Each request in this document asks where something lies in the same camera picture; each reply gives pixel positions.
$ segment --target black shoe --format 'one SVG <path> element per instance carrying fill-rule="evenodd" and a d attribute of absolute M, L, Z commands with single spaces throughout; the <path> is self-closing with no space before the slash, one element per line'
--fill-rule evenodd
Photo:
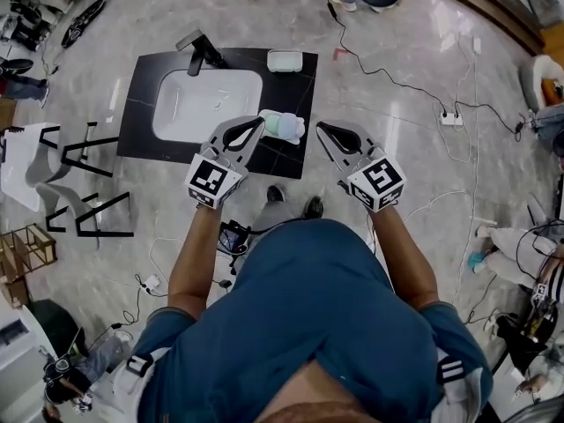
<path fill-rule="evenodd" d="M 284 202 L 284 191 L 278 185 L 271 185 L 266 190 L 266 200 L 268 202 Z"/>
<path fill-rule="evenodd" d="M 301 216 L 304 219 L 320 219 L 323 216 L 323 210 L 323 201 L 319 196 L 314 196 L 308 200 Z"/>

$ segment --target blue t-shirt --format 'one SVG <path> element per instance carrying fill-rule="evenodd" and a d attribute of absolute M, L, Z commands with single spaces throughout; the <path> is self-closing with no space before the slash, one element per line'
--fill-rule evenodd
<path fill-rule="evenodd" d="M 380 421 L 430 417 L 442 398 L 437 347 L 484 368 L 486 359 L 449 304 L 417 312 L 392 291 L 367 245 L 328 219 L 272 230 L 249 254 L 231 293 L 196 322 L 163 308 L 134 350 L 170 347 L 157 362 L 138 420 L 252 422 L 284 383 L 316 359 Z"/>

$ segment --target black buckle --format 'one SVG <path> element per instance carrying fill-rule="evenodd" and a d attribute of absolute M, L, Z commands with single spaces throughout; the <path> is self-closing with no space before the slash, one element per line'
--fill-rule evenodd
<path fill-rule="evenodd" d="M 145 361 L 145 364 L 141 367 L 140 371 L 137 371 L 136 369 L 130 367 L 130 364 L 132 362 L 135 362 L 135 359 L 133 359 L 134 357 L 137 357 L 138 359 Z M 145 377 L 145 373 L 147 373 L 148 369 L 151 367 L 153 363 L 155 363 L 155 361 L 150 355 L 149 356 L 135 355 L 128 359 L 127 363 L 125 364 L 125 369 L 130 373 L 133 373 L 135 376 Z"/>

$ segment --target blue shirt sleeve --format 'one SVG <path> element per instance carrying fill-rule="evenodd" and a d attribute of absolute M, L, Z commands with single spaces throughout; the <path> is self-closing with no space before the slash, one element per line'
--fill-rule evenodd
<path fill-rule="evenodd" d="M 194 317 L 179 308 L 164 307 L 154 311 L 147 319 L 133 354 L 148 355 L 159 348 L 170 348 L 178 336 L 195 322 Z"/>
<path fill-rule="evenodd" d="M 486 356 L 460 320 L 456 309 L 446 302 L 436 302 L 421 309 L 420 313 L 433 328 L 437 346 L 448 356 L 461 360 L 466 374 L 476 368 L 484 369 L 481 376 L 483 407 L 492 393 L 494 379 Z"/>

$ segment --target white marker cube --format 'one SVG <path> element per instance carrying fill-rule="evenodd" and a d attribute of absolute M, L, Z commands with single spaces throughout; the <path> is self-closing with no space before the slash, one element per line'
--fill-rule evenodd
<path fill-rule="evenodd" d="M 396 160 L 384 155 L 349 175 L 349 192 L 367 208 L 378 212 L 399 199 L 407 182 Z"/>
<path fill-rule="evenodd" d="M 241 174 L 196 154 L 184 184 L 190 197 L 217 209 L 239 187 L 242 179 Z"/>

